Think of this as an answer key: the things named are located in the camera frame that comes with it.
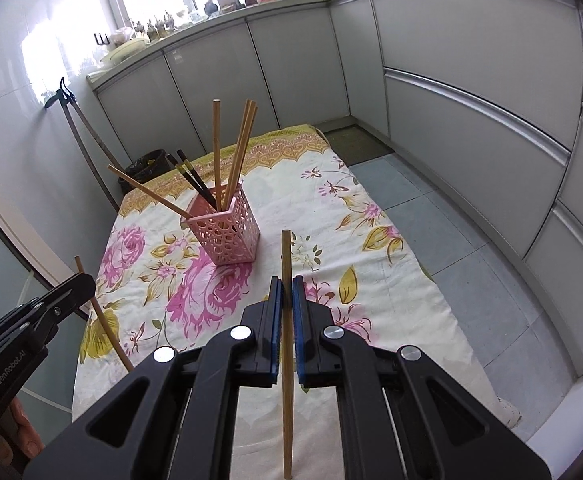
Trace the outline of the person left hand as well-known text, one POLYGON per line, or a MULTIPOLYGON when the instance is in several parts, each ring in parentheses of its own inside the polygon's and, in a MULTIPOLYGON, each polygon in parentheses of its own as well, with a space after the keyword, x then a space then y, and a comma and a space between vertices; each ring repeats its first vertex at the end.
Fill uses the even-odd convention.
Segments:
MULTIPOLYGON (((28 458, 36 457, 44 449, 44 444, 17 398, 12 400, 8 412, 16 424, 16 431, 12 437, 13 442, 28 458)), ((0 435, 0 464, 8 466, 12 460, 13 449, 7 440, 0 435)))

